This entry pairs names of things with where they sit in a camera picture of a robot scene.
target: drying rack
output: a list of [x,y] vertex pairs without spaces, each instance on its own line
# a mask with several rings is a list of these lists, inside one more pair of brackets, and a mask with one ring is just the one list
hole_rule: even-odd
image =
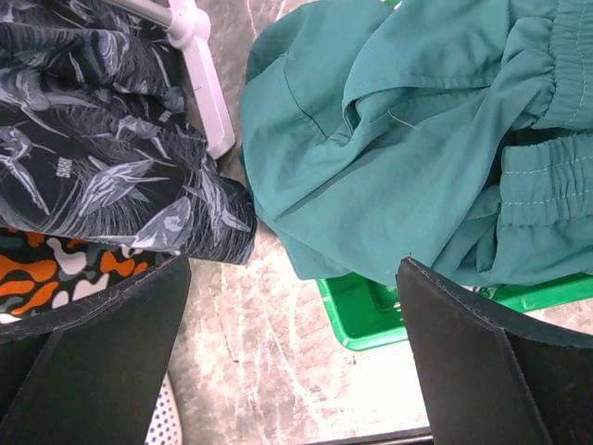
[[233,126],[208,46],[211,29],[208,14],[197,7],[195,0],[169,0],[170,7],[151,0],[104,1],[163,28],[170,44],[183,54],[208,139],[208,153],[218,159],[233,148]]

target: marble floor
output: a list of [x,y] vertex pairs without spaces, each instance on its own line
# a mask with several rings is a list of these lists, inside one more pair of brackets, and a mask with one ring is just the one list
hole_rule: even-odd
[[[239,137],[249,48],[302,3],[198,2],[212,19],[210,45]],[[236,152],[222,167],[243,178]],[[265,226],[247,267],[194,261],[193,271],[170,363],[186,444],[292,445],[428,425],[409,345],[343,348],[315,284],[297,280]],[[536,316],[593,333],[592,312],[581,302]]]

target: green plastic basket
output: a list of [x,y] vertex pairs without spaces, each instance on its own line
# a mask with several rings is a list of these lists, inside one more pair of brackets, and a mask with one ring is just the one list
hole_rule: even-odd
[[[394,286],[382,286],[354,273],[317,284],[335,336],[349,350],[369,350],[408,339]],[[593,277],[578,274],[538,286],[502,286],[481,293],[508,308],[529,312],[593,297]]]

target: black floral cloth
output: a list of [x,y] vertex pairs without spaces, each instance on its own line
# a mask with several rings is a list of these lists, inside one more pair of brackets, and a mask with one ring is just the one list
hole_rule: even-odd
[[0,1],[0,225],[245,263],[253,205],[184,118],[182,69],[102,1]]

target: teal fabric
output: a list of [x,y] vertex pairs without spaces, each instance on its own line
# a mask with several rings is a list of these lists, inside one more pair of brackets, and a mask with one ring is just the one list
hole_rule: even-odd
[[303,279],[467,285],[593,268],[593,7],[322,0],[255,42],[242,96],[257,214]]

